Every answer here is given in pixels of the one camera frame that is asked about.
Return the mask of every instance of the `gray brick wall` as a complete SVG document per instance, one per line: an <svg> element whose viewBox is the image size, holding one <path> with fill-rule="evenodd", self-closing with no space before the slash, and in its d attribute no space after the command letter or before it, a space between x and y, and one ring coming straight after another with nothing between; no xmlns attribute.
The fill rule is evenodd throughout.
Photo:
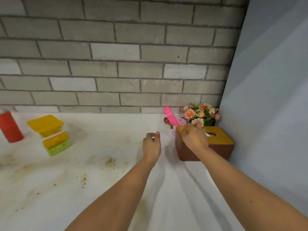
<svg viewBox="0 0 308 231"><path fill-rule="evenodd" d="M0 108L219 107L249 0L0 0Z"/></svg>

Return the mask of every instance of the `pink toothbrush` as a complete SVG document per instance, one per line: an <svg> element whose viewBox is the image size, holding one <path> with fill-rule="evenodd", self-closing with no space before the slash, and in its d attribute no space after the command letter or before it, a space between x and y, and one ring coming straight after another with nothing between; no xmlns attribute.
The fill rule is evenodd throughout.
<svg viewBox="0 0 308 231"><path fill-rule="evenodd" d="M173 112L171 111L169 106L166 106L165 108L163 108L168 121L173 125L173 126L179 126L179 122L177 121L177 119L175 118Z"/></svg>

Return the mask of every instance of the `red bottle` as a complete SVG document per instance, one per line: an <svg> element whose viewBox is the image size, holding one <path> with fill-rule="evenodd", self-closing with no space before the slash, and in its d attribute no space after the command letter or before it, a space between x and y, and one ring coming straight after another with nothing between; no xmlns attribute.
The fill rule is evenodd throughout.
<svg viewBox="0 0 308 231"><path fill-rule="evenodd" d="M15 143L23 139L23 135L18 128L11 112L7 111L0 114L0 129L2 130L7 141Z"/></svg>

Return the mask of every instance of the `wooden tissue box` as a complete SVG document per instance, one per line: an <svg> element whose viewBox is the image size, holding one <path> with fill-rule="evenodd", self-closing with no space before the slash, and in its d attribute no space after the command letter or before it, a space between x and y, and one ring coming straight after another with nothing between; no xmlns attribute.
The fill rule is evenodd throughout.
<svg viewBox="0 0 308 231"><path fill-rule="evenodd" d="M175 147L179 159L182 161L200 161L199 158L185 145L180 128L181 126L176 127L175 134ZM218 155L228 160L234 148L234 143L229 136L227 136L219 127L206 126L202 128L205 129L206 133L211 135L211 137L208 137L209 147L217 152Z"/></svg>

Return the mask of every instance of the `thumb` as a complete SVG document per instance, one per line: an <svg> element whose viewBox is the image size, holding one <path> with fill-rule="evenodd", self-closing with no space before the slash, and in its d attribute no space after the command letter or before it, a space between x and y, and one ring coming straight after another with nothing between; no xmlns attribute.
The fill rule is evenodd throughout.
<svg viewBox="0 0 308 231"><path fill-rule="evenodd" d="M182 138L184 138L184 136L187 135L187 130L185 127L181 127L181 131L182 131Z"/></svg>
<svg viewBox="0 0 308 231"><path fill-rule="evenodd" d="M154 142L160 142L160 132L159 131L155 133Z"/></svg>

